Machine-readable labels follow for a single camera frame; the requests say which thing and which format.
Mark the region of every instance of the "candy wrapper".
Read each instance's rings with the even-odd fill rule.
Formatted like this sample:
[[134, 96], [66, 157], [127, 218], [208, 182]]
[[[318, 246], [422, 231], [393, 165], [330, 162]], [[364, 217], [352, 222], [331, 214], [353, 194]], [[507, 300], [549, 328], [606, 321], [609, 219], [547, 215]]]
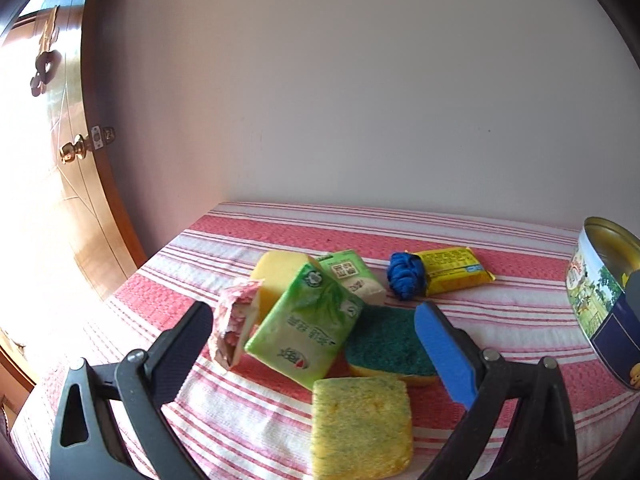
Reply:
[[236, 366], [244, 353], [244, 343], [249, 339], [260, 312], [256, 294], [262, 281], [239, 278], [220, 292], [220, 300], [213, 313], [209, 351], [225, 370]]
[[450, 247], [415, 253], [427, 275], [427, 296], [491, 283], [495, 276], [486, 270], [468, 247]]

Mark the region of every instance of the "green scouring pad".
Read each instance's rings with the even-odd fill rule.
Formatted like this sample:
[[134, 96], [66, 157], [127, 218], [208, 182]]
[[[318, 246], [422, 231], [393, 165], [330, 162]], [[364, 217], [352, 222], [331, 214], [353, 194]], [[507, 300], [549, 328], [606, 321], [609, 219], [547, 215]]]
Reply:
[[415, 335], [414, 310], [367, 305], [344, 347], [351, 373], [391, 374], [412, 386], [436, 381], [436, 369]]

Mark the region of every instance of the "tin can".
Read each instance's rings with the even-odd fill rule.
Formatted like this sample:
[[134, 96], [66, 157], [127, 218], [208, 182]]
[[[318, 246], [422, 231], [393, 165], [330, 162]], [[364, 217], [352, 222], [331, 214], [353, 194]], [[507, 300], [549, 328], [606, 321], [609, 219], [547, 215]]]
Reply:
[[640, 389], [640, 319], [624, 286], [640, 269], [640, 240], [612, 221], [584, 221], [566, 273], [580, 328], [605, 366], [628, 388]]

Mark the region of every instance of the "sponge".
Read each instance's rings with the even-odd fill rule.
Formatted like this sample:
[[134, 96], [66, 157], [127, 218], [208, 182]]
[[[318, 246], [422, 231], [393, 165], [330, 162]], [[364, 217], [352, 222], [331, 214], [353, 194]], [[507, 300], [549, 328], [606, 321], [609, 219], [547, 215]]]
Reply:
[[403, 382], [343, 377], [316, 381], [313, 391], [314, 480], [375, 480], [409, 465], [414, 440]]
[[344, 355], [356, 376], [391, 374], [411, 386], [437, 380], [415, 334], [413, 309], [367, 305], [347, 339]]
[[260, 308], [258, 323], [264, 320], [302, 266], [308, 263], [319, 267], [311, 256], [293, 251], [267, 251], [261, 256], [250, 277], [252, 280], [264, 280], [257, 297]]

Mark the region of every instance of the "green tissue pack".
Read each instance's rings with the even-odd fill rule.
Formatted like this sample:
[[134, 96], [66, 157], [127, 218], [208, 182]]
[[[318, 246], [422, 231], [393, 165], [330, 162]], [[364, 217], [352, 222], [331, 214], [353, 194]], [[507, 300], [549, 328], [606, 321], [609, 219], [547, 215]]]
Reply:
[[364, 302], [305, 264], [244, 350], [309, 390], [331, 368]]

